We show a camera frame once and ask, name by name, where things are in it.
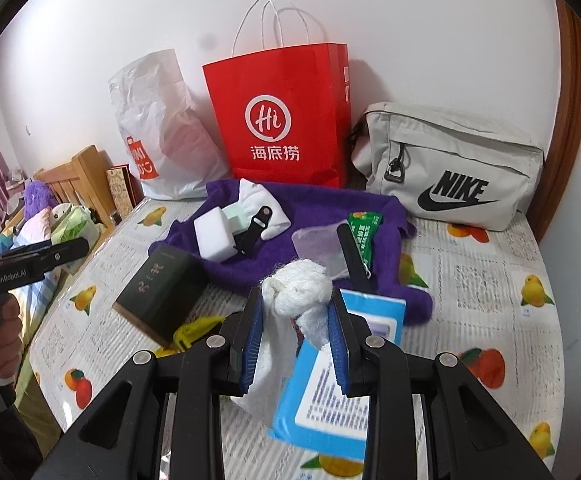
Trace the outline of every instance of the screw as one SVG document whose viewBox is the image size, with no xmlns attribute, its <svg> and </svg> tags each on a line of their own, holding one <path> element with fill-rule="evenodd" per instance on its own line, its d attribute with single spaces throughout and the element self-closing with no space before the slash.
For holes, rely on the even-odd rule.
<svg viewBox="0 0 581 480">
<path fill-rule="evenodd" d="M 147 352 L 146 350 L 140 350 L 135 355 L 133 355 L 132 361 L 136 365 L 145 365 L 150 361 L 150 352 Z"/>
<path fill-rule="evenodd" d="M 366 344 L 371 348 L 382 348 L 384 346 L 384 338 L 378 335 L 369 335 L 366 337 Z"/>
<path fill-rule="evenodd" d="M 457 357 L 449 354 L 448 352 L 439 356 L 439 362 L 444 366 L 452 368 L 453 366 L 457 366 Z"/>
<path fill-rule="evenodd" d="M 220 348 L 220 347 L 224 346 L 225 342 L 226 342 L 226 340 L 225 340 L 224 336 L 221 336 L 221 335 L 212 335 L 208 339 L 206 339 L 206 344 L 210 348 Z"/>
</svg>

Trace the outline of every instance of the wooden headboard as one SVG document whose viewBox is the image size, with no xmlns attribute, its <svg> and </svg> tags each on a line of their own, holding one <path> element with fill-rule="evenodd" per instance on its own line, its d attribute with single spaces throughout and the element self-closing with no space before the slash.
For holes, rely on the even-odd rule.
<svg viewBox="0 0 581 480">
<path fill-rule="evenodd" d="M 110 214 L 115 211 L 115 204 L 106 179 L 106 165 L 95 146 L 88 146 L 70 162 L 38 171 L 33 177 L 48 184 L 60 203 L 95 209 L 107 229 L 114 227 Z"/>
</svg>

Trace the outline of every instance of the human hand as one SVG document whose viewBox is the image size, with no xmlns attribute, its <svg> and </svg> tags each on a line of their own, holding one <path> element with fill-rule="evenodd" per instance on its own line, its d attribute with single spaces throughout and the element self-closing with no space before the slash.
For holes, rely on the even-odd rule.
<svg viewBox="0 0 581 480">
<path fill-rule="evenodd" d="M 15 375 L 22 360 L 22 320 L 19 319 L 19 303 L 10 295 L 2 306 L 4 322 L 0 326 L 0 378 L 7 379 Z"/>
</svg>

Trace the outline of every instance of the nike logo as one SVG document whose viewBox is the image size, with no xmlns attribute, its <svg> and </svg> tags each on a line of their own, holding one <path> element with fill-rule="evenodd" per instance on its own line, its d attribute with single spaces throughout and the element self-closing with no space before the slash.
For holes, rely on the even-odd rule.
<svg viewBox="0 0 581 480">
<path fill-rule="evenodd" d="M 438 183 L 430 186 L 419 195 L 417 204 L 424 211 L 438 212 L 498 202 L 497 200 L 481 202 L 477 198 L 489 184 L 487 180 L 482 180 L 481 178 L 445 171 Z M 433 194 L 460 200 L 460 202 L 437 202 L 431 196 Z"/>
</svg>

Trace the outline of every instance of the bag clip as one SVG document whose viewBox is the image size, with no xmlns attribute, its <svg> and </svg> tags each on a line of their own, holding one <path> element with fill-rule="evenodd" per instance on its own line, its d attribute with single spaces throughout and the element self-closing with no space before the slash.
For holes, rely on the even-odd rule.
<svg viewBox="0 0 581 480">
<path fill-rule="evenodd" d="M 403 142 L 399 143 L 397 158 L 391 160 L 385 167 L 384 179 L 394 184 L 403 184 L 405 168 L 403 166 Z"/>
<path fill-rule="evenodd" d="M 268 227 L 270 218 L 272 217 L 272 209 L 267 205 L 262 206 L 257 214 L 251 219 L 250 227 L 235 244 L 235 249 L 243 256 L 251 257 L 253 255 L 254 245 L 262 236 L 264 229 Z"/>
</svg>

